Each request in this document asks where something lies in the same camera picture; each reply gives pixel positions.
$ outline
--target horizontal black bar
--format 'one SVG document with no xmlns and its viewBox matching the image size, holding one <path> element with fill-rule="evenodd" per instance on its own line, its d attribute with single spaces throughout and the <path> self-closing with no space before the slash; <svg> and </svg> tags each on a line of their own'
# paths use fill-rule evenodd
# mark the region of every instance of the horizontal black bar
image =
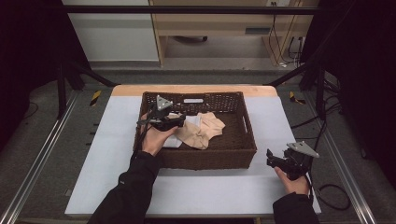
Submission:
<svg viewBox="0 0 396 224">
<path fill-rule="evenodd" d="M 110 14 L 257 14 L 316 15 L 338 10 L 325 7 L 186 7 L 186 6 L 63 6 L 47 7 L 67 13 Z"/>
</svg>

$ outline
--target wooden cabinet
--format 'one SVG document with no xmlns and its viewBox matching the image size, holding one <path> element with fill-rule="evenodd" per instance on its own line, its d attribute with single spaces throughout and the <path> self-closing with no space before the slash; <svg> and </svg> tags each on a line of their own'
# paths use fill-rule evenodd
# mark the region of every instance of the wooden cabinet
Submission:
<svg viewBox="0 0 396 224">
<path fill-rule="evenodd" d="M 152 6 L 265 7 L 267 1 L 269 0 L 149 0 L 149 3 Z M 289 0 L 288 7 L 315 7 L 317 4 L 318 0 Z M 306 36 L 312 16 L 277 15 L 277 41 L 274 32 L 271 32 L 274 15 L 153 14 L 152 19 L 161 64 L 168 36 L 260 35 L 267 48 L 264 50 L 268 50 L 276 65 L 293 36 Z"/>
</svg>

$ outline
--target beige cloth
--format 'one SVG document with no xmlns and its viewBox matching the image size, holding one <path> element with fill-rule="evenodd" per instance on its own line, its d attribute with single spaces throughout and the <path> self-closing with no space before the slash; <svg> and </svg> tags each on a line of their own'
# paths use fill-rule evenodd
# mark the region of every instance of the beige cloth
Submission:
<svg viewBox="0 0 396 224">
<path fill-rule="evenodd" d="M 221 135 L 225 124 L 211 112 L 199 113 L 197 116 L 201 118 L 200 127 L 184 121 L 184 126 L 177 129 L 175 136 L 190 147 L 207 149 L 209 140 L 216 135 Z"/>
</svg>

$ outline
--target black curtain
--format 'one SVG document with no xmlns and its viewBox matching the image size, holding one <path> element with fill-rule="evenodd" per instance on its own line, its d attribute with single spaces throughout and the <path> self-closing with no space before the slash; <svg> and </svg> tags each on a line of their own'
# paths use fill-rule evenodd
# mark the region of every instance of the black curtain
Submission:
<svg viewBox="0 0 396 224">
<path fill-rule="evenodd" d="M 62 0 L 0 1 L 0 151 L 29 107 L 29 93 L 56 80 L 60 63 L 91 69 L 66 13 L 46 10 Z M 78 71 L 68 77 L 82 82 Z"/>
<path fill-rule="evenodd" d="M 347 0 L 321 0 L 324 7 Z M 357 0 L 332 36 L 322 65 L 341 83 L 341 103 L 369 156 L 396 188 L 396 2 Z M 332 16 L 315 16 L 303 61 L 328 35 Z"/>
</svg>

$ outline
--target hand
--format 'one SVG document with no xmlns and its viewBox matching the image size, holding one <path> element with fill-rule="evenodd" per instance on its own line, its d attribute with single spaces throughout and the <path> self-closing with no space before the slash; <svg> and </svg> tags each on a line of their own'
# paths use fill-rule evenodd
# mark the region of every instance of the hand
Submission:
<svg viewBox="0 0 396 224">
<path fill-rule="evenodd" d="M 150 124 L 148 124 L 148 132 L 146 133 L 146 137 L 143 140 L 142 151 L 148 152 L 152 156 L 156 156 L 157 153 L 163 147 L 163 144 L 165 143 L 166 139 L 172 134 L 174 134 L 177 128 L 178 127 L 176 126 L 166 132 L 161 132 L 158 131 L 156 128 L 152 127 Z M 142 133 L 143 130 L 144 130 L 144 126 L 141 126 L 140 132 Z"/>
<path fill-rule="evenodd" d="M 279 179 L 282 181 L 285 186 L 285 190 L 288 194 L 296 192 L 296 194 L 305 194 L 308 195 L 309 187 L 308 182 L 306 181 L 304 176 L 300 176 L 296 180 L 289 180 L 286 174 L 279 168 L 275 167 L 275 172 Z"/>
</svg>

